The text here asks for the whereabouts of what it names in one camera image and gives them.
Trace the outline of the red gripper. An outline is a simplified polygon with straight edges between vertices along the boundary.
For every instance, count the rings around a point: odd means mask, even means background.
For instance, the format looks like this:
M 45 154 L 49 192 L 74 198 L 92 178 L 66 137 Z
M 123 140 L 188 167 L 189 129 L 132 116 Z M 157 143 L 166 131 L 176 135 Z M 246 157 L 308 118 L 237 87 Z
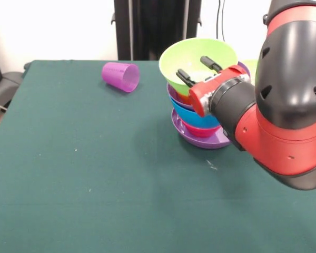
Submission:
M 207 68 L 214 70 L 219 74 L 208 77 L 199 83 L 192 80 L 183 69 L 178 69 L 176 75 L 188 87 L 191 87 L 189 89 L 191 105 L 194 111 L 203 118 L 212 113 L 211 101 L 213 96 L 215 106 L 220 100 L 221 95 L 223 95 L 228 89 L 242 82 L 249 83 L 250 72 L 247 67 L 239 64 L 223 69 L 208 56 L 201 56 L 200 61 Z

